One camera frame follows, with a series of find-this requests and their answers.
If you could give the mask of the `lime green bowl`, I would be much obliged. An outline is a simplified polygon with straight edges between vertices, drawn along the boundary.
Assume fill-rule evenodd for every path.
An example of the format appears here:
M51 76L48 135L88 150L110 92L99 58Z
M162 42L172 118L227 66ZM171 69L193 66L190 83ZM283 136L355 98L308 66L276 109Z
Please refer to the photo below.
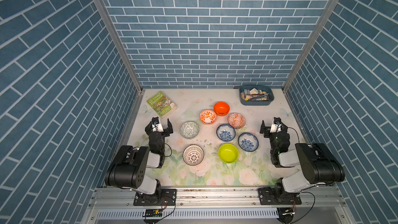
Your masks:
M219 147L218 156L223 163L232 164L239 158L238 149L232 144L223 144Z

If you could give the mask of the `red geometric pattern bowl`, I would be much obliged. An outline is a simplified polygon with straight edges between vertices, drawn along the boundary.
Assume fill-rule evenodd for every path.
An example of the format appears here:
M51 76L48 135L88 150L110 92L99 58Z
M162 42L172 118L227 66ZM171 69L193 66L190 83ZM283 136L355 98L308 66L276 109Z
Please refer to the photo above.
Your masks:
M228 116L228 123L235 129L241 129L246 125L246 118L239 113L231 113Z

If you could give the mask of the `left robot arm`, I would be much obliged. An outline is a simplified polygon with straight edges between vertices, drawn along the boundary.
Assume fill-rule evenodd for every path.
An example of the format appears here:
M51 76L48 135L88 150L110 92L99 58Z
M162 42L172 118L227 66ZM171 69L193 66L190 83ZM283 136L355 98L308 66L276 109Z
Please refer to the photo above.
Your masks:
M158 117L153 117L145 127L149 138L148 146L122 145L105 173L105 185L120 189L132 189L139 196L161 198L161 184L146 175L146 169L160 169L164 165L165 138L173 133L170 121L164 128Z

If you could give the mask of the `dark red lattice bowl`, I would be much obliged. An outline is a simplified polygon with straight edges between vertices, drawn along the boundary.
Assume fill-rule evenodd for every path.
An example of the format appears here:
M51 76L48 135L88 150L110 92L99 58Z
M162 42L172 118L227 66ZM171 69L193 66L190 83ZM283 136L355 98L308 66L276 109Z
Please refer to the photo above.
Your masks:
M190 145L183 152L183 160L189 166L197 166L204 159L204 150L198 145Z

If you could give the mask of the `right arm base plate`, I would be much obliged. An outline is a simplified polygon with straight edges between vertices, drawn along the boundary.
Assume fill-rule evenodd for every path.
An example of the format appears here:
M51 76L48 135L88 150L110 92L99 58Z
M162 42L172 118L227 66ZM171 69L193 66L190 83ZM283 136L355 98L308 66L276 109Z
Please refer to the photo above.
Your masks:
M288 193L283 189L263 187L258 189L261 205L301 205L302 201L298 193Z

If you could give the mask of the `plain orange bowl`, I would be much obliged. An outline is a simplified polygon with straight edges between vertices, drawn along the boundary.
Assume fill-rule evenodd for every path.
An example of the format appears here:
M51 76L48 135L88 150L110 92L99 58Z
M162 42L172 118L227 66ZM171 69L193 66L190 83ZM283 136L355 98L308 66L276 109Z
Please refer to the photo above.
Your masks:
M230 106L226 102L217 102L214 105L214 112L217 116L226 116L230 112Z

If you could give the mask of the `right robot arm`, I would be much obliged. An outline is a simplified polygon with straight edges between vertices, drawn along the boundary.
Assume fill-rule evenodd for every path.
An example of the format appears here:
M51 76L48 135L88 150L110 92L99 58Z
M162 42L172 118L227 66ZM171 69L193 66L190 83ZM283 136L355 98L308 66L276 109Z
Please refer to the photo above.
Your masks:
M270 126L262 121L260 127L260 133L269 138L271 162L275 167L301 167L298 172L277 181L274 196L292 196L315 186L344 181L345 171L326 145L296 143L295 148L290 149L288 129L279 117L275 117Z

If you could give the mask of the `orange floral bowl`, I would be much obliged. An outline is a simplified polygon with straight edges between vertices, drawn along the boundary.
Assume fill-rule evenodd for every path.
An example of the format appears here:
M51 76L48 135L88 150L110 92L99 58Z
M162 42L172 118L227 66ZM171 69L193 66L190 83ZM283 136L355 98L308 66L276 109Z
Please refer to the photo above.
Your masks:
M203 124L210 125L217 120L217 114L212 110L204 110L200 113L200 121Z

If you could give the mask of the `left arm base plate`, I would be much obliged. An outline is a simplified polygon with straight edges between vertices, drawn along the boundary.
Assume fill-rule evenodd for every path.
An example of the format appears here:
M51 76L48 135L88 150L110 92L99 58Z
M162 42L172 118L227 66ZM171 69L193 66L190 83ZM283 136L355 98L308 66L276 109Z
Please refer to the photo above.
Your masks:
M177 189L159 189L153 195L136 193L134 206L175 206Z

